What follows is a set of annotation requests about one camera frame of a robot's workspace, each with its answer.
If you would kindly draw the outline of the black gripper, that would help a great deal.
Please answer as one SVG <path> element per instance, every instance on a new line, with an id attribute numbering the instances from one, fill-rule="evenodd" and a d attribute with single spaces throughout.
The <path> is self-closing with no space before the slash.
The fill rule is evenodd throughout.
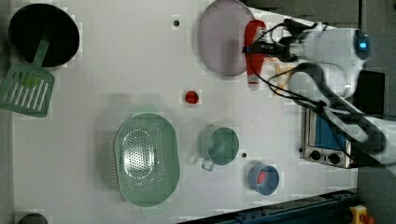
<path id="1" fill-rule="evenodd" d="M 291 49 L 300 43 L 301 41 L 297 37 L 286 36 L 272 46 L 256 43 L 243 47 L 243 52 L 267 54 L 268 57 L 278 58 L 280 61 L 297 61 L 298 54 L 292 52 Z"/>

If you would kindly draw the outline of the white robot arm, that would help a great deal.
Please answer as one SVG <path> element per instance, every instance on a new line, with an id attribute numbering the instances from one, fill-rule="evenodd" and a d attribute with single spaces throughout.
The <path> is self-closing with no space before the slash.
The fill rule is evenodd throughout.
<path id="1" fill-rule="evenodd" d="M 347 99 L 355 93 L 370 42 L 353 28 L 304 28 L 280 41 L 256 39 L 246 56 L 264 54 L 295 63 L 282 90 L 286 98 L 326 120 L 351 143 L 351 157 L 379 165 L 395 163 L 395 118 L 367 115 Z"/>

